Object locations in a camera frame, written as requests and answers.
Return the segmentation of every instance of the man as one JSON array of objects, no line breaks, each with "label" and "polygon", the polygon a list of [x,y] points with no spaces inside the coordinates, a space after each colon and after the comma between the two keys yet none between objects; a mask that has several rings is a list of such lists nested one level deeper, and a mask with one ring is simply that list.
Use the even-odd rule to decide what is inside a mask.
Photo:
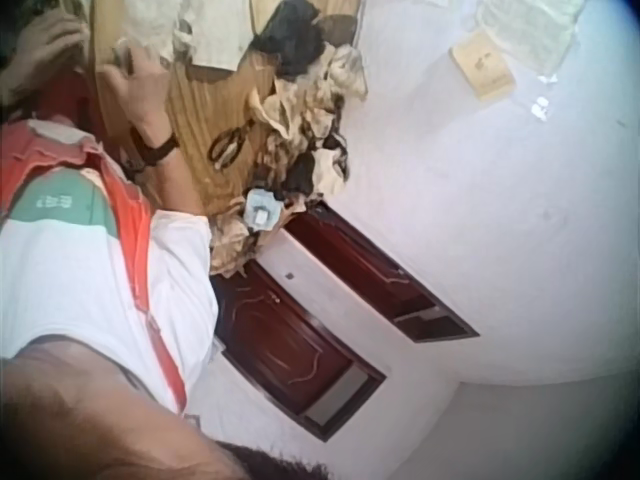
[{"label": "man", "polygon": [[[0,74],[3,111],[87,38],[60,10],[32,22]],[[0,192],[2,478],[326,479],[215,443],[179,414],[218,307],[210,229],[165,111],[169,74],[131,45],[101,72],[144,142],[163,210],[65,119],[3,125]]]}]

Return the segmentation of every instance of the pile of clothes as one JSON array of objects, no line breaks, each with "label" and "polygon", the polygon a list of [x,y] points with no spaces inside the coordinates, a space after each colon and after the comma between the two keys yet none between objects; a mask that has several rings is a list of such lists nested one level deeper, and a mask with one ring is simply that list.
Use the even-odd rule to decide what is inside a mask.
[{"label": "pile of clothes", "polygon": [[251,44],[277,61],[272,94],[249,95],[250,120],[218,137],[209,160],[223,171],[255,125],[269,133],[245,195],[211,219],[213,275],[241,271],[293,214],[338,194],[349,180],[340,123],[346,99],[367,97],[363,60],[351,44],[325,41],[318,17],[307,0],[284,0]]}]

